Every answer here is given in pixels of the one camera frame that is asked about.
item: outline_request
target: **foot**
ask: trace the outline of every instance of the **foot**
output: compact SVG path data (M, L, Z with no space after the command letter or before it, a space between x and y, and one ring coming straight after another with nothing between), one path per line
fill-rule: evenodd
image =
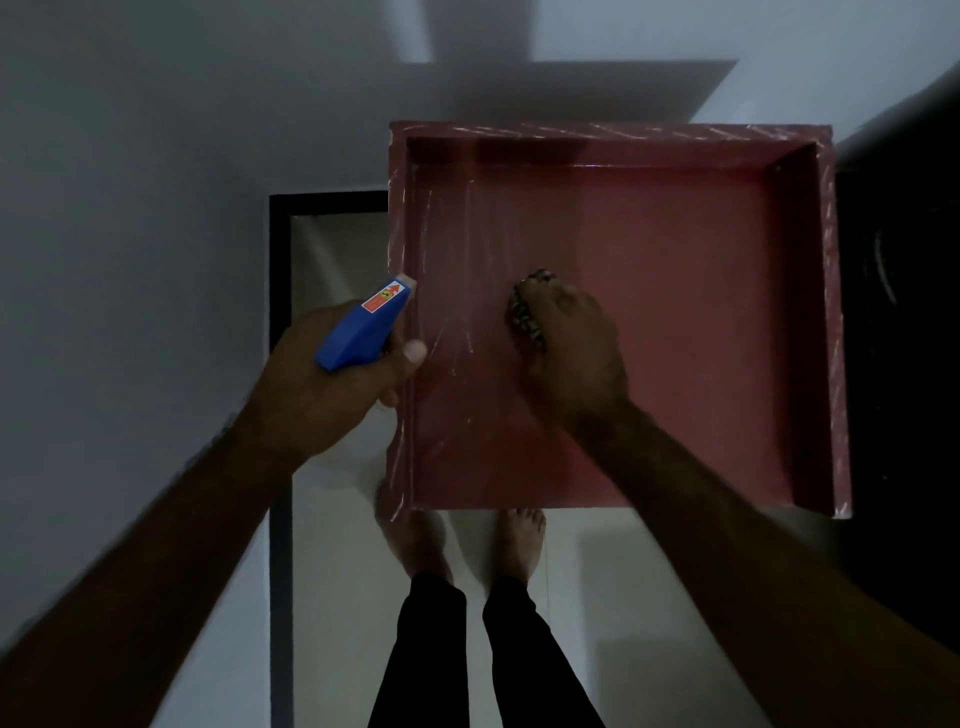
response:
M546 517L539 508L500 511L493 535L493 580L512 576L526 585L540 562Z
M432 573L453 582L450 566L444 559L444 540L424 511L403 511L393 515L383 486L376 492L374 513L390 551L412 579L419 573Z

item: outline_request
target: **hand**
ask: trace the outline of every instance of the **hand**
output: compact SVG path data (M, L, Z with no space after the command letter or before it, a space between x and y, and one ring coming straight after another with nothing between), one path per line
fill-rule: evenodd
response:
M388 353L378 361L333 374L324 371L314 354L359 303L317 308L300 316L280 338L237 418L238 428L293 470L359 425L377 400L395 407L396 388L426 358L423 342L404 343L397 326Z
M627 399L627 372L616 343L616 324L589 293L527 279L520 295L543 333L531 375L573 432L585 418L605 417Z

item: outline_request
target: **pink tray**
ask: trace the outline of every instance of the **pink tray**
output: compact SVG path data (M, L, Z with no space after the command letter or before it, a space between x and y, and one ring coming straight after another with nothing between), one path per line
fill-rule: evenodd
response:
M828 127L396 122L390 271L430 356L402 394L406 507L622 505L542 413L506 323L545 267L619 325L631 396L757 504L851 512Z

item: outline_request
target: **leg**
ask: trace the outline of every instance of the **leg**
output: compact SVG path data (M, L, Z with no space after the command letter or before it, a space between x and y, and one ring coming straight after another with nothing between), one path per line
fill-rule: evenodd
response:
M370 726L469 726L467 598L450 583L426 514L415 511L390 522L377 510L387 543L412 581Z
M494 582L483 621L493 650L493 689L500 717L504 728L602 728L600 716L527 594L545 528L541 510L503 512L497 523Z

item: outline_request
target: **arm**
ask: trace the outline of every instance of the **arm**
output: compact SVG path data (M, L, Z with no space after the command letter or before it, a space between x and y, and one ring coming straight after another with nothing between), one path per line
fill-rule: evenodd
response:
M284 334L231 426L0 660L0 725L148 726L290 476L426 355L400 346L334 375L313 354L353 304Z
M956 725L960 659L758 513L627 396L616 328L574 288L521 288L533 376L634 505L777 726Z

